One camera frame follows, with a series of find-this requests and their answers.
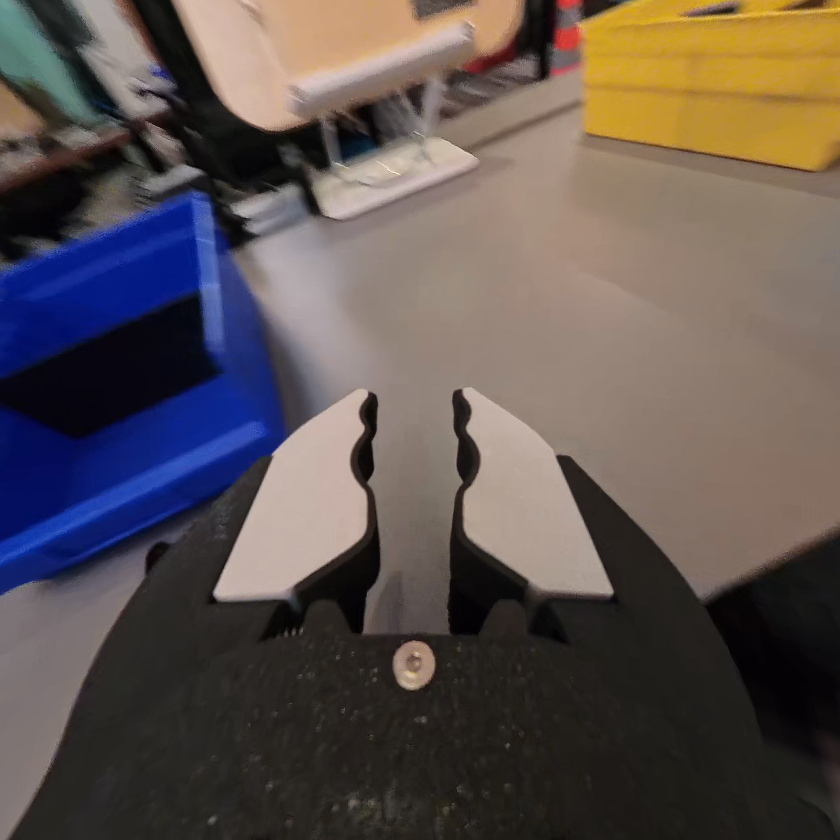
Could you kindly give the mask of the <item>white board stand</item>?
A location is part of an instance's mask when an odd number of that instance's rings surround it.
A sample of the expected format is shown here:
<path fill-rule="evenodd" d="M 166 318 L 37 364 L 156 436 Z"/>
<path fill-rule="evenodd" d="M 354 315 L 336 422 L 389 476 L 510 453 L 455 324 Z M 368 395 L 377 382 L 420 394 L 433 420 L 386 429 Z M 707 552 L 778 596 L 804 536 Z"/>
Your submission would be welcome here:
<path fill-rule="evenodd" d="M 436 134 L 444 94 L 441 76 L 427 79 L 419 110 L 402 93 L 402 110 L 410 119 L 406 137 L 350 162 L 340 150 L 335 118 L 322 117 L 319 128 L 328 165 L 311 178 L 320 214 L 337 222 L 350 221 L 475 171 L 479 158 Z"/>

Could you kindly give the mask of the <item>brown wooden table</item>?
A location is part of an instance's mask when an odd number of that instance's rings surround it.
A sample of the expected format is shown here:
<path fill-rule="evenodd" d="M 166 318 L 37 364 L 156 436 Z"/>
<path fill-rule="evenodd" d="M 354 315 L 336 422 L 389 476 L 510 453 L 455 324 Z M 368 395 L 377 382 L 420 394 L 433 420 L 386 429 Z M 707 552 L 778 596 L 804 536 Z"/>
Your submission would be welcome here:
<path fill-rule="evenodd" d="M 129 118 L 120 126 L 100 133 L 95 140 L 77 148 L 62 146 L 10 169 L 2 169 L 1 195 L 5 196 L 72 167 L 87 165 L 104 154 L 122 152 L 130 146 L 137 148 L 142 133 L 149 125 L 162 129 L 171 119 L 172 112 L 168 108 L 159 108 L 141 117 Z"/>

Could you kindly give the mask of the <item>blue plastic bin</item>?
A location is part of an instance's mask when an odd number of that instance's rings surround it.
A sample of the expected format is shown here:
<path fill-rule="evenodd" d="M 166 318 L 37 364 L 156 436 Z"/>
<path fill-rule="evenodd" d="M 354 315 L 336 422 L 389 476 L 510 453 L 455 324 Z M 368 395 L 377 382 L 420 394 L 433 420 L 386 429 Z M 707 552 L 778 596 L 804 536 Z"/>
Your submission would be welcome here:
<path fill-rule="evenodd" d="M 216 496 L 287 435 L 205 194 L 5 271 L 1 327 L 3 594 Z"/>

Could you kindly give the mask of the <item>orange traffic cone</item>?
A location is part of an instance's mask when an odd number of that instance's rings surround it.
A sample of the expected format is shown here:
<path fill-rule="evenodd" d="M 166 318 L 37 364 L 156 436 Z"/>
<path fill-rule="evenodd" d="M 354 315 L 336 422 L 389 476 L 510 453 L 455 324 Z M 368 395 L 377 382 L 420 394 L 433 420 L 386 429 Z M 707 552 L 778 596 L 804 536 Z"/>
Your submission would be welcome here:
<path fill-rule="evenodd" d="M 575 70 L 581 63 L 582 1 L 554 3 L 553 44 L 550 74 L 553 77 Z"/>

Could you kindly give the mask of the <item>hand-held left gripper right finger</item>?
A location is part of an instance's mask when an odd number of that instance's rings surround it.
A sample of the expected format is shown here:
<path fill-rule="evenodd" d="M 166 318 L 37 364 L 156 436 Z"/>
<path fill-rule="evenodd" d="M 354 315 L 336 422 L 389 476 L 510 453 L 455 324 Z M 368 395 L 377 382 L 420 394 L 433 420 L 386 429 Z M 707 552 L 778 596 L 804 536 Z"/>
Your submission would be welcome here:
<path fill-rule="evenodd" d="M 500 602 L 526 628 L 554 601 L 609 603 L 613 583 L 557 455 L 529 425 L 467 386 L 452 398 L 457 438 L 448 626 L 477 635 Z"/>

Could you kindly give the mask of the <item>teal wall poster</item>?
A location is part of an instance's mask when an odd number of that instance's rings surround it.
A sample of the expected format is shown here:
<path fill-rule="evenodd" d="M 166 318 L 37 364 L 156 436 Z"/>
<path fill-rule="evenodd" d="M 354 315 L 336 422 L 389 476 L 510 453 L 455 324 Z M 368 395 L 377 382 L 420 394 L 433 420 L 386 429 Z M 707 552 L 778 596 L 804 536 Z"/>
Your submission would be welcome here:
<path fill-rule="evenodd" d="M 72 68 L 19 2 L 1 2 L 1 75 L 10 90 L 52 128 L 86 128 L 102 114 L 86 98 Z"/>

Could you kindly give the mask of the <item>beige wooden board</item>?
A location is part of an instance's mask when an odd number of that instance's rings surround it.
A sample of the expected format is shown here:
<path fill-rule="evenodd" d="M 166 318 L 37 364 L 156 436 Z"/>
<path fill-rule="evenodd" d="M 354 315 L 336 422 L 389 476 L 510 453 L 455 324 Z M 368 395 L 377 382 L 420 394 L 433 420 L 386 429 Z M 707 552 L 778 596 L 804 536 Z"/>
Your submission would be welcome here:
<path fill-rule="evenodd" d="M 422 13 L 416 2 L 408 1 L 176 1 L 173 5 L 220 102 L 250 126 L 276 133 L 496 54 L 514 39 L 525 3 L 464 2 L 429 12 L 431 4 L 421 2 Z M 461 22 L 474 25 L 475 39 L 469 58 L 457 65 L 315 119 L 300 119 L 289 112 L 288 88 L 295 78 L 378 56 Z"/>

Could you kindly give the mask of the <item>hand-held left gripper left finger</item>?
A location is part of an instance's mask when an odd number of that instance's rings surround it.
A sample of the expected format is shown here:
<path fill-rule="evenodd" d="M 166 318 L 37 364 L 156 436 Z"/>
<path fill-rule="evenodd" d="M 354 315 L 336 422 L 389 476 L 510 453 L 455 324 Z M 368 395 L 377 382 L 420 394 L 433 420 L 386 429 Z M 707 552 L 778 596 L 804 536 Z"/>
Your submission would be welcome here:
<path fill-rule="evenodd" d="M 374 472 L 376 395 L 360 388 L 272 454 L 213 589 L 220 604 L 275 603 L 304 617 L 331 601 L 364 629 L 381 569 Z"/>

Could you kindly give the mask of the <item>yellow plastic bin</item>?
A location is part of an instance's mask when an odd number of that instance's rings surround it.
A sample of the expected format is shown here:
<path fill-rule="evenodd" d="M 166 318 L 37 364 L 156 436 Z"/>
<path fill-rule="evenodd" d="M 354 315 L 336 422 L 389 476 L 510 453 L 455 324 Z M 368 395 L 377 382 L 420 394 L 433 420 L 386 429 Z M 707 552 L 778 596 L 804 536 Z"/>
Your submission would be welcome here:
<path fill-rule="evenodd" d="M 628 2 L 581 32 L 588 134 L 803 172 L 838 162 L 838 2 Z"/>

